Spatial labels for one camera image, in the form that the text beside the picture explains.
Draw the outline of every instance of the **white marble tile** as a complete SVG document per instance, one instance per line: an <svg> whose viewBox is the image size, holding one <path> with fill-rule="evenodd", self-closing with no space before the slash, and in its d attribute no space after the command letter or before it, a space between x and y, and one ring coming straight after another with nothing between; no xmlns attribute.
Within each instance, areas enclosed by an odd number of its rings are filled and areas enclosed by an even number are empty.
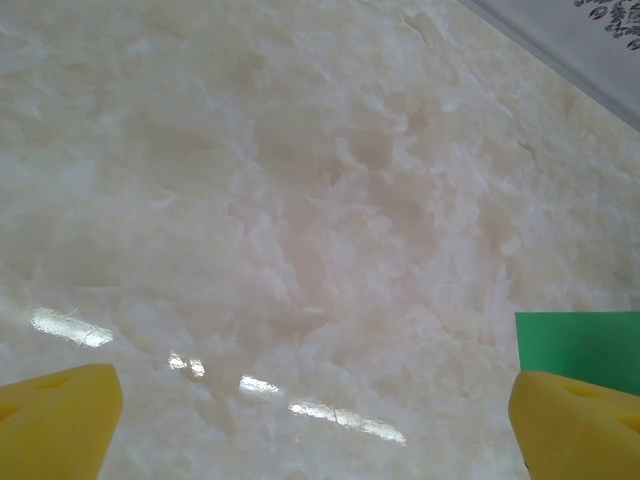
<svg viewBox="0 0 640 480"><path fill-rule="evenodd" d="M113 363L104 480L524 479L514 311L640 308L640 135L455 2L5 2L0 75L0 382Z"/></svg>

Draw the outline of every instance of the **marble floor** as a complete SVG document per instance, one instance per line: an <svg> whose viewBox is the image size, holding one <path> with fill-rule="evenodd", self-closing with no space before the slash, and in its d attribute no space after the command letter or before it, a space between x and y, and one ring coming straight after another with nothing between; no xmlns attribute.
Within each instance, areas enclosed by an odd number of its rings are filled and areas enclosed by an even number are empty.
<svg viewBox="0 0 640 480"><path fill-rule="evenodd" d="M525 479L513 313L640 308L639 147L452 0L3 2L0 383L114 364L103 480Z"/></svg>

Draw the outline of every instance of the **green paper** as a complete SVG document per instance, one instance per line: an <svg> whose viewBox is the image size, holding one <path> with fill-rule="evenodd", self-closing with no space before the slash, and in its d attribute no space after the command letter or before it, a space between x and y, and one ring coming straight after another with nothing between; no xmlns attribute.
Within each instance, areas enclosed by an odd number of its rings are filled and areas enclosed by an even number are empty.
<svg viewBox="0 0 640 480"><path fill-rule="evenodd" d="M520 369L640 395L640 312L516 313Z"/></svg>

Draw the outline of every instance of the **yellow foam block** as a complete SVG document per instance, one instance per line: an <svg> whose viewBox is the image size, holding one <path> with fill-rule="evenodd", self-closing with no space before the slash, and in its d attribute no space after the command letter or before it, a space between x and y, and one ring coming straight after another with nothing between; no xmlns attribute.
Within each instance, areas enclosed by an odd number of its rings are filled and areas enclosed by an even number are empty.
<svg viewBox="0 0 640 480"><path fill-rule="evenodd" d="M97 478L121 410L111 365L0 387L0 478Z"/></svg>
<svg viewBox="0 0 640 480"><path fill-rule="evenodd" d="M523 372L509 417L532 480L640 478L640 397Z"/></svg>

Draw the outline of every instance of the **hole in yellow foam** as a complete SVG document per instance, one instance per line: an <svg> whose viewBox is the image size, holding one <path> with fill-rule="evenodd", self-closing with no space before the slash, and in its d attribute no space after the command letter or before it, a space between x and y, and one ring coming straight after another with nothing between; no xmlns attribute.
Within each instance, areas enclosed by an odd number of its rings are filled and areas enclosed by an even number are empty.
<svg viewBox="0 0 640 480"><path fill-rule="evenodd" d="M572 393L578 397L587 397L587 398L602 397L602 393L596 390L595 388L589 388L583 385L576 385L576 384L570 383L569 385L565 385L564 388L567 392Z"/></svg>
<svg viewBox="0 0 640 480"><path fill-rule="evenodd" d="M68 381L69 377L56 378L55 380L51 380L50 382L36 385L36 388L40 388L42 390L52 390L54 388L58 388L63 383L67 383Z"/></svg>
<svg viewBox="0 0 640 480"><path fill-rule="evenodd" d="M13 405L0 405L0 422L2 420L6 420L18 410L20 410L20 407L16 407Z"/></svg>
<svg viewBox="0 0 640 480"><path fill-rule="evenodd" d="M635 430L640 433L640 415L627 415L624 417L618 417L622 423L624 423L631 430Z"/></svg>

